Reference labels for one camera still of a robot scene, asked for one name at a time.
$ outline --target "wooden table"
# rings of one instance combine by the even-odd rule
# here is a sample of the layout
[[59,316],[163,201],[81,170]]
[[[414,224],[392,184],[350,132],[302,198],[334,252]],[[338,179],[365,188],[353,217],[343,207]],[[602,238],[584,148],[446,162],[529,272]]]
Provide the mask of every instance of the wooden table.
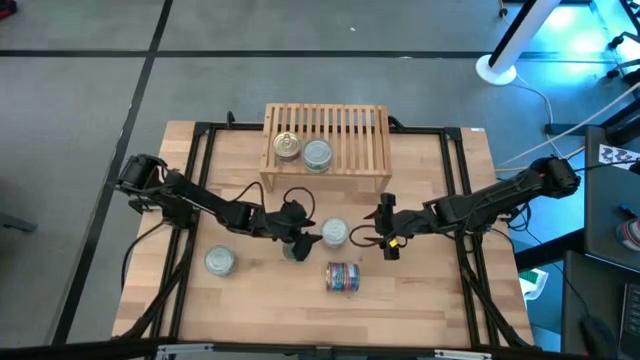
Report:
[[[170,167],[184,170],[193,127],[193,122],[168,123],[160,157]],[[484,131],[462,129],[462,134],[472,188],[494,183]],[[207,189],[230,199],[250,182],[259,181],[262,136],[262,131],[218,131]],[[391,149],[394,176],[387,191],[396,194],[398,210],[420,209],[421,202],[446,194],[437,136],[392,134]],[[450,150],[455,154],[453,143]],[[462,193],[453,158],[457,192]],[[194,179],[200,162],[196,161]],[[301,185],[315,194],[314,220],[319,224],[327,217],[340,216],[355,227],[379,201],[371,184],[353,179],[283,178],[266,194],[267,209],[279,208],[284,191]],[[292,195],[310,206],[305,194]],[[246,199],[258,202],[257,190],[250,190]],[[159,212],[145,214],[139,232],[157,224],[160,216]],[[496,226],[506,231],[502,224]],[[312,230],[319,233],[319,226]],[[170,233],[165,227],[135,248],[114,335],[129,329],[156,294]],[[228,278],[216,277],[205,269],[204,256],[216,244],[237,253],[237,270]],[[489,233],[484,236],[483,249],[495,303],[520,336],[532,343],[511,245],[504,237]],[[332,250],[318,243],[304,263],[295,264],[284,259],[281,243],[229,233],[203,213],[179,337],[240,343],[466,348],[470,346],[469,335],[455,254],[452,240],[425,235],[411,240],[399,261],[383,260],[377,248],[347,243]],[[360,290],[327,292],[328,261],[359,264]],[[173,308],[171,299],[167,308]],[[477,299],[476,312],[481,339],[488,343]],[[168,333],[170,316],[171,311],[166,311],[161,334]]]

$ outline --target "white stand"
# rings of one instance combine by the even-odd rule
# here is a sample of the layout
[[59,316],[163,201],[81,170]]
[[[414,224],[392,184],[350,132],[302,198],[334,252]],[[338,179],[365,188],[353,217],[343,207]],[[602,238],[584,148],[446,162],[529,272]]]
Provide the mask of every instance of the white stand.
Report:
[[511,65],[507,71],[498,73],[489,66],[489,58],[491,55],[485,55],[476,62],[476,72],[482,80],[491,85],[503,86],[515,80],[517,72],[516,67]]
[[491,55],[478,59],[476,72],[492,85],[507,85],[516,78],[516,60],[560,0],[527,0]]

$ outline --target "wooden slatted rack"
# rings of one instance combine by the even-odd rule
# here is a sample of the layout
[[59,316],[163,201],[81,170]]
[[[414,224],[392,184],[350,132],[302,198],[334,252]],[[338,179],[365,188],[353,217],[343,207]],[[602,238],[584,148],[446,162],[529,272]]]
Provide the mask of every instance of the wooden slatted rack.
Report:
[[[389,112],[380,105],[267,104],[264,119],[264,150],[260,177],[268,192],[276,176],[315,175],[369,177],[376,192],[391,179]],[[273,139],[290,131],[304,143],[322,138],[331,144],[331,167],[323,174],[309,173],[300,159],[280,161],[273,152]]]

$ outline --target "gray floor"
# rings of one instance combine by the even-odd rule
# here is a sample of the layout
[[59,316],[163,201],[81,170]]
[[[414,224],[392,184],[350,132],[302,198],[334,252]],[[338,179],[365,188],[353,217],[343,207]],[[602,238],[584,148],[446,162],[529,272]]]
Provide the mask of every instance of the gray floor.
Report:
[[[19,14],[0,21],[0,50],[144,50],[162,1],[23,0],[20,5]],[[607,31],[625,26],[617,18],[619,9],[605,5],[606,26],[589,8],[556,9],[528,50],[561,53],[563,61],[517,64],[520,75],[549,97],[556,122],[579,122],[627,88],[603,79],[613,64],[581,61],[605,49]],[[510,7],[509,18],[516,12]],[[496,13],[497,1],[473,0],[175,0],[160,48],[490,51],[507,27]],[[0,229],[0,346],[48,341],[143,60],[0,57],[0,209],[40,224],[31,235]],[[474,63],[464,58],[156,59],[128,153],[156,153],[168,120],[221,121],[232,110],[239,121],[260,122],[265,103],[296,101],[380,103],[405,124],[484,127],[496,164],[543,141],[542,99],[521,88],[486,85],[475,75]],[[581,140],[565,138],[557,145],[567,153]],[[514,165],[550,153],[544,148]],[[574,161],[579,166],[580,157]],[[531,231],[542,241],[582,221],[580,195],[537,199],[532,206]],[[575,215],[551,221],[567,209]],[[121,259],[138,221],[124,195],[115,194],[70,341],[110,336]],[[513,237],[517,247],[535,244],[523,234]],[[553,268],[548,271],[550,285],[529,304],[530,317],[557,333],[562,278]]]

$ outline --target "gold can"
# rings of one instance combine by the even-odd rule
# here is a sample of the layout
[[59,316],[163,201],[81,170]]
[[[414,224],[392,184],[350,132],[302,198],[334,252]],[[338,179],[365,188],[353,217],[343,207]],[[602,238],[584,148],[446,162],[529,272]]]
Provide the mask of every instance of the gold can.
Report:
[[273,139],[273,152],[282,161],[293,161],[300,156],[302,143],[298,135],[292,132],[283,132]]

